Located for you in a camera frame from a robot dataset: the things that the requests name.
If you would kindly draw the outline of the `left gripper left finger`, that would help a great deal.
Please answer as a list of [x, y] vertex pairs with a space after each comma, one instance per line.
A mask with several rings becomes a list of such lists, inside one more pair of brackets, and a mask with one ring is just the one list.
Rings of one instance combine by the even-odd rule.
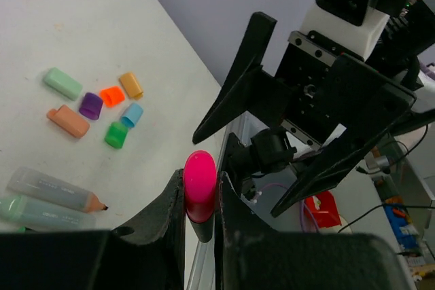
[[182, 173], [112, 231], [3, 233], [1, 288], [183, 289]]

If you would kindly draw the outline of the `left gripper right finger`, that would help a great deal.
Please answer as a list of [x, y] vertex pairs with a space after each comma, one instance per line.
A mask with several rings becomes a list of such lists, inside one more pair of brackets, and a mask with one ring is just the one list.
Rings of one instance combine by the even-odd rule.
[[217, 185], [216, 289], [410, 289], [398, 256], [370, 234], [279, 232]]

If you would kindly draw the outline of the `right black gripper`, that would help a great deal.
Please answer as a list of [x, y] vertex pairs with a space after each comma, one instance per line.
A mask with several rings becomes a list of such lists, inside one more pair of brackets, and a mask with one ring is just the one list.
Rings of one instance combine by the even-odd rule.
[[263, 12], [251, 15], [224, 85], [192, 136], [199, 144], [247, 111], [268, 127], [294, 130], [315, 147], [339, 124], [346, 127], [298, 175], [271, 209], [273, 217], [336, 187], [416, 100], [412, 91], [315, 31], [292, 33], [278, 71], [270, 75], [262, 59], [276, 23]]

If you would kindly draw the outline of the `pink cap black highlighter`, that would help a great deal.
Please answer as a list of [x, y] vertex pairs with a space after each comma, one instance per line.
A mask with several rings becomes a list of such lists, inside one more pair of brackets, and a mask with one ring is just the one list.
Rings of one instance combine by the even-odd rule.
[[218, 171], [210, 153], [190, 154], [183, 169], [186, 214], [198, 240], [207, 243], [213, 236], [215, 188]]

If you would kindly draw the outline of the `green neon cap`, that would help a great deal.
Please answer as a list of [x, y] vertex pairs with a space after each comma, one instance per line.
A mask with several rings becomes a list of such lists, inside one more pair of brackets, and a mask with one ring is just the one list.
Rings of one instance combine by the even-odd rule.
[[122, 149], [128, 128], [121, 122], [112, 122], [107, 130], [104, 141], [114, 149]]

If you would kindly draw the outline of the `green pastel highlighter body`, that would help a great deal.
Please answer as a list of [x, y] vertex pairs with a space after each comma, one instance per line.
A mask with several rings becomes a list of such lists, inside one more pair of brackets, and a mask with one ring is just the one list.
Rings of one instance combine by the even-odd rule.
[[24, 195], [1, 198], [1, 218], [26, 227], [49, 230], [89, 230], [95, 227], [93, 215]]

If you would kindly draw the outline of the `light blue cap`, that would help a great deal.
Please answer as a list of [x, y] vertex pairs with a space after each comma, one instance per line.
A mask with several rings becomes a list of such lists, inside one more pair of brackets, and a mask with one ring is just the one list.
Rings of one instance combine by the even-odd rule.
[[132, 103], [121, 115], [120, 122], [127, 128], [134, 128], [142, 115], [143, 108], [137, 103]]

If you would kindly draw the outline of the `orange pastel cap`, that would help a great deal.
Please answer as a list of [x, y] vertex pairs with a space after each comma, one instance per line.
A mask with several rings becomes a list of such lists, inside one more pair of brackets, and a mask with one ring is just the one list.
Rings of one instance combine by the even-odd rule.
[[77, 139], [82, 138], [90, 128], [90, 124], [84, 118], [66, 105], [49, 110], [46, 116], [50, 121]]

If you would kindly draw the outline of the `purple cap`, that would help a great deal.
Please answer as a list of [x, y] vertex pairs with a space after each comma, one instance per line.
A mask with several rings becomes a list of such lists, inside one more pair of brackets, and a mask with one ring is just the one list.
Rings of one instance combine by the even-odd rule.
[[94, 93], [85, 93], [79, 112], [90, 120], [98, 120], [103, 106], [103, 99]]

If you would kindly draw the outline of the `orange neon cap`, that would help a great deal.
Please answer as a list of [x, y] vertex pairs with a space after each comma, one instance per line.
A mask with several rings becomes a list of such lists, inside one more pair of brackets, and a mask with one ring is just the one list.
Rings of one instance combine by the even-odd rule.
[[115, 107], [125, 100], [125, 95], [122, 89], [118, 86], [112, 86], [101, 90], [99, 96], [106, 107]]

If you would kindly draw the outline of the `yellow pastel cap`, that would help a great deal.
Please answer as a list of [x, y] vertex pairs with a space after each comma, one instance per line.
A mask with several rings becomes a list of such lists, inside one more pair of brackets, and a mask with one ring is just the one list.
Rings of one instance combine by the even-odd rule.
[[119, 77], [119, 82], [129, 98], [139, 100], [143, 97], [143, 89], [133, 72], [128, 72]]

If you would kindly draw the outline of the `green pastel cap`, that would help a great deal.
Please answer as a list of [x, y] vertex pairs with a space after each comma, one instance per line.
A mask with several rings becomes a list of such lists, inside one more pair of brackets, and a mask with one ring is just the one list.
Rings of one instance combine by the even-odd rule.
[[56, 67], [48, 70], [43, 82], [72, 101], [77, 100], [82, 92], [81, 83]]

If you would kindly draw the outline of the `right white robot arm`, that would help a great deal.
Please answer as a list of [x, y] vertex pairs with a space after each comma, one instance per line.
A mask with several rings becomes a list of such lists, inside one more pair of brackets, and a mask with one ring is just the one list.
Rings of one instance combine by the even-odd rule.
[[276, 74], [262, 59], [276, 20], [249, 19], [214, 104], [194, 131], [200, 143], [244, 113], [266, 129], [227, 157], [234, 188], [255, 173], [292, 166], [296, 182], [272, 208], [336, 187], [386, 135], [434, 121], [413, 111], [418, 55], [434, 44], [434, 0], [316, 0], [314, 26], [290, 34]]

